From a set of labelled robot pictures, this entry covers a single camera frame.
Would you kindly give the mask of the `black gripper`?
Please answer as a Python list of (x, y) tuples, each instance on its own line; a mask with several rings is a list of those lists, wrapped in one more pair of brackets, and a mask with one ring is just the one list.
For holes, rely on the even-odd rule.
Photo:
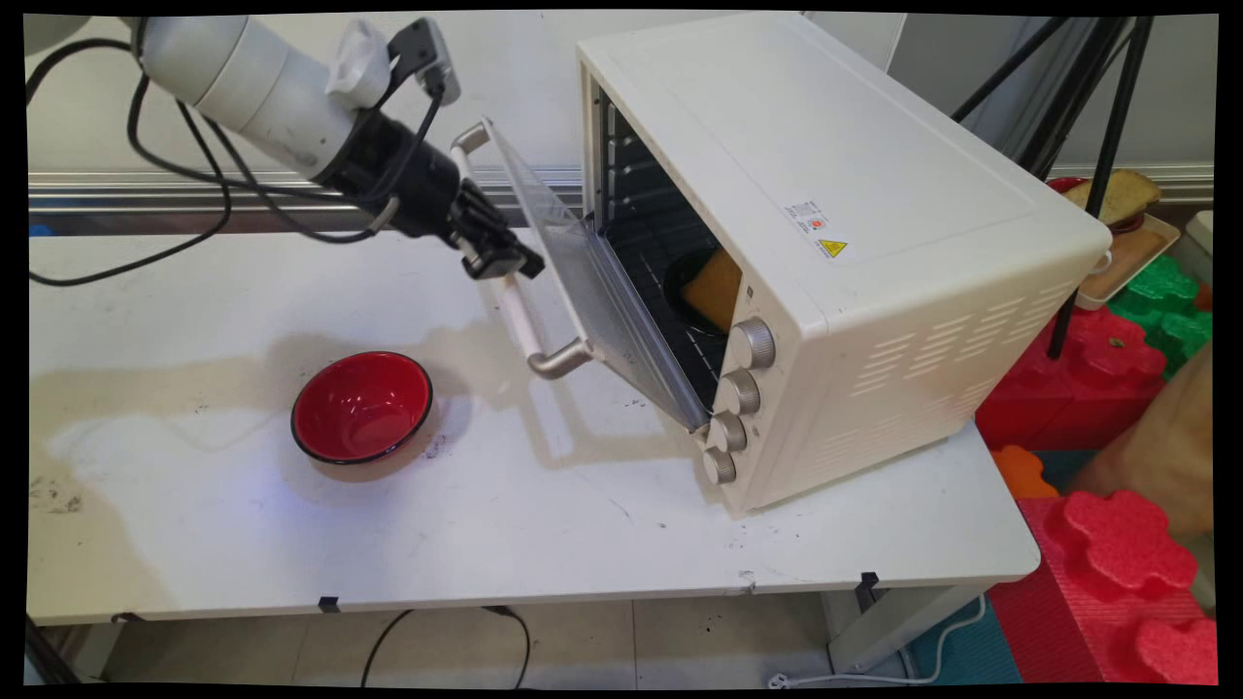
[[(410, 238), (452, 236), (452, 203), (460, 170), (426, 141), (435, 111), (423, 114), (416, 129), (382, 111), (360, 111), (346, 143), (323, 170), (323, 187), (380, 216), (394, 199), (387, 221)], [(544, 257), (521, 243), (506, 218), (475, 182), (462, 182), (462, 218), (454, 221), (454, 243), (462, 252), (462, 270), (476, 280), (511, 274), (537, 279)]]

